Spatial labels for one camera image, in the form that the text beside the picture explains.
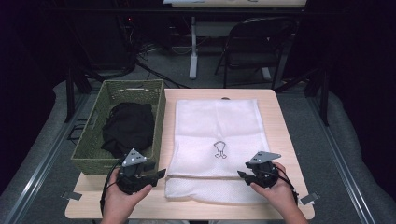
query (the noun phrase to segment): green basket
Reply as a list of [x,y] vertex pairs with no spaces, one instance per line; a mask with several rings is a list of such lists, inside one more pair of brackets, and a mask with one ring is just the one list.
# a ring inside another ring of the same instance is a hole
[[152,146],[145,149],[142,154],[156,162],[154,170],[145,174],[154,174],[158,171],[166,104],[163,81],[105,81],[71,158],[84,175],[107,175],[110,168],[118,161],[110,152],[101,149],[104,143],[102,128],[111,109],[125,102],[151,104],[155,120],[154,138]]

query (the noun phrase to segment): person's right hand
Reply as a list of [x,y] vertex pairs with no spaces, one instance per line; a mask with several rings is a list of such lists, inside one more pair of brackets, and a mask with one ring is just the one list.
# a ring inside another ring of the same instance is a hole
[[[278,162],[274,162],[274,165],[283,171],[279,171],[279,175],[286,178],[286,168]],[[279,178],[270,189],[262,188],[255,183],[251,183],[250,186],[268,200],[286,223],[307,223],[304,214],[294,201],[289,184],[284,180]]]

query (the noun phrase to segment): folded white cloth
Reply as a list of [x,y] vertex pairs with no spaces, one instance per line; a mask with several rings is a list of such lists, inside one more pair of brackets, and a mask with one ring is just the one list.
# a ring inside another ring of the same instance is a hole
[[179,100],[165,196],[212,203],[262,202],[239,178],[245,162],[269,151],[257,100]]

